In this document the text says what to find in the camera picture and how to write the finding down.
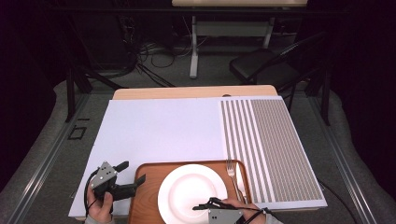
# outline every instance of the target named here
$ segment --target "chair leg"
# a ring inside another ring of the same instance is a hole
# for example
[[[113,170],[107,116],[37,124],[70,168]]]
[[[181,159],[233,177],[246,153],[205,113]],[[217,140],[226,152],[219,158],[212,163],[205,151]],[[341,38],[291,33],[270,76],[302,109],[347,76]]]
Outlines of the chair leg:
[[[294,84],[291,87],[291,94],[290,94],[290,99],[289,99],[289,104],[288,104],[288,110],[289,112],[291,111],[291,104],[293,103],[293,98],[294,98],[294,93],[296,91],[296,84]]]

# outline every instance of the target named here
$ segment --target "sleeve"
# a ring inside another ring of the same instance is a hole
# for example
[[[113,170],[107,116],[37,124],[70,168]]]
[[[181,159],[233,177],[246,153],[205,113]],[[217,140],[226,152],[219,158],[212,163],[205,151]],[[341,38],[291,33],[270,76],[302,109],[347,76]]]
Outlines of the sleeve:
[[[277,220],[276,217],[273,217],[271,214],[265,214],[265,216],[266,216],[265,224],[283,224],[283,222]]]
[[[90,215],[87,216],[87,219],[85,219],[85,224],[116,224],[116,222],[114,221],[114,218],[111,218],[110,222],[98,222],[95,219],[93,219],[92,217],[90,217]]]

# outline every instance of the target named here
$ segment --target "robotic hand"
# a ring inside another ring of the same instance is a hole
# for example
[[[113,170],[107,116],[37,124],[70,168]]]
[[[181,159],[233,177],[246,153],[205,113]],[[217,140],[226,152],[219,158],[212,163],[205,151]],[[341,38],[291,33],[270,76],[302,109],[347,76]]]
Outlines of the robotic hand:
[[[96,171],[94,171],[91,176],[88,178],[88,185],[92,177],[94,176],[90,187],[93,189],[95,197],[97,200],[103,200],[105,197],[105,193],[110,192],[113,195],[113,200],[119,201],[122,199],[127,199],[134,197],[136,195],[136,189],[140,185],[142,185],[146,181],[146,175],[140,176],[135,183],[129,185],[117,185],[117,173],[123,171],[129,166],[129,162],[125,161],[118,166],[112,167],[107,161],[104,161],[102,166],[99,167]],[[87,205],[87,192],[84,194],[84,204],[88,214],[88,205]]]
[[[209,201],[204,204],[199,204],[192,208],[192,210],[208,209],[209,224],[230,224],[230,223],[244,223],[243,211],[234,206],[222,203],[218,198],[209,198]]]

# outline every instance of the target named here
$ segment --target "white plate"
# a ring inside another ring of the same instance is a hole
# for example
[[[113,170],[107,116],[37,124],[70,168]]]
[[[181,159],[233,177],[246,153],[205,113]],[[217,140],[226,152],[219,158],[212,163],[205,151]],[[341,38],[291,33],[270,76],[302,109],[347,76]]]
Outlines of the white plate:
[[[168,224],[209,223],[207,209],[193,211],[192,208],[207,203],[210,197],[227,198],[221,177],[203,165],[184,165],[172,171],[161,184],[158,208]]]

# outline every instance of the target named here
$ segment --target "wooden tray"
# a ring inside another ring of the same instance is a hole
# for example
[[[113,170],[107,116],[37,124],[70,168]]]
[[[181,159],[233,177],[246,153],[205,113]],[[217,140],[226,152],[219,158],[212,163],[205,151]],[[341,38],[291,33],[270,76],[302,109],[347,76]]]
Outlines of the wooden tray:
[[[239,163],[242,177],[244,179],[247,191],[247,200],[251,202],[245,165],[241,161],[233,161],[233,167],[235,169],[237,162]],[[145,163],[139,166],[136,170],[135,179],[146,174],[146,182],[137,188],[136,196],[131,200],[128,223],[164,223],[158,209],[157,202],[161,183],[173,170],[186,164],[201,164],[214,170],[224,181],[227,188],[228,198],[236,199],[233,181],[227,174],[225,161]]]

